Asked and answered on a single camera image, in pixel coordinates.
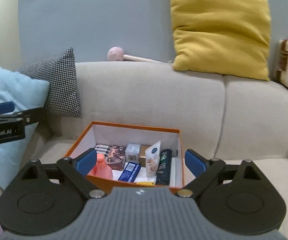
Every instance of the orange box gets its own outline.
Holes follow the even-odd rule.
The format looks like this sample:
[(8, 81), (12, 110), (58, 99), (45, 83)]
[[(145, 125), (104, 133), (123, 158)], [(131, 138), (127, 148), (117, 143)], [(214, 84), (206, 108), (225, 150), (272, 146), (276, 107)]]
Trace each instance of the orange box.
[[(176, 192), (179, 188), (184, 186), (184, 164), (181, 132), (177, 129), (92, 122), (77, 139), (65, 157), (70, 156), (75, 158), (89, 148), (94, 148), (97, 144), (126, 147), (129, 143), (153, 145), (157, 141), (161, 141), (161, 151), (164, 149), (171, 149), (173, 151), (170, 173), (170, 190), (172, 192)], [(113, 171), (114, 180), (102, 179), (95, 176), (86, 177), (89, 181), (104, 190), (106, 193), (111, 192), (113, 187), (139, 187), (139, 185), (136, 183), (118, 181), (117, 179), (121, 173), (122, 171)], [(145, 175), (145, 167), (142, 167), (135, 182), (146, 181)]]

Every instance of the beige sofa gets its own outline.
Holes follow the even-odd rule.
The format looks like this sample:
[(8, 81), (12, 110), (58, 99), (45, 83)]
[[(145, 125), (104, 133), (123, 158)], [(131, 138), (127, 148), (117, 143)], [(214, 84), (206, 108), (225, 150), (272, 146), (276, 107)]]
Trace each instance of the beige sofa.
[[(263, 82), (196, 72), (170, 64), (77, 63), (81, 117), (52, 115), (39, 124), (22, 164), (54, 163), (91, 121), (178, 128), (183, 149), (229, 163), (252, 159), (287, 204), (280, 231), (288, 238), (288, 90)], [(189, 183), (193, 175), (185, 171)]]

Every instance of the plaid box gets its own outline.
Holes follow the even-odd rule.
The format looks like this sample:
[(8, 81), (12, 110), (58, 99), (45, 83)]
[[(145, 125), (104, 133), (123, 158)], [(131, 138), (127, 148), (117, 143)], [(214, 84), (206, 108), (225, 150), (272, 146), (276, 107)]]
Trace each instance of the plaid box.
[(109, 151), (111, 150), (111, 147), (104, 144), (98, 144), (95, 146), (96, 153), (102, 153), (105, 156), (105, 159), (108, 156)]

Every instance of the pink bottle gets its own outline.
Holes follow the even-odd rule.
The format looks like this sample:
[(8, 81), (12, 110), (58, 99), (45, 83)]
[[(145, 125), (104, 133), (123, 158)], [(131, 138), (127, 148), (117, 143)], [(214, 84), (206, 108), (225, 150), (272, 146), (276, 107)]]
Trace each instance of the pink bottle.
[(111, 167), (106, 164), (105, 156), (101, 153), (97, 154), (95, 176), (103, 179), (113, 179), (113, 171)]
[(88, 176), (95, 176), (96, 168), (97, 168), (97, 164), (94, 165), (94, 167), (90, 170), (89, 173), (87, 173), (87, 175)]

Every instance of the metal screw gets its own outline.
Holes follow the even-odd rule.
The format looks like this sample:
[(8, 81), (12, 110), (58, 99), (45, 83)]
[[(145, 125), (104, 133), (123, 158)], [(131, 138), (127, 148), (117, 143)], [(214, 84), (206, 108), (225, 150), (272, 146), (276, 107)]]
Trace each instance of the metal screw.
[(105, 192), (100, 189), (94, 189), (89, 192), (91, 198), (101, 198), (105, 196)]
[(179, 197), (191, 197), (193, 195), (193, 192), (189, 189), (180, 189), (179, 191), (177, 191), (177, 195)]

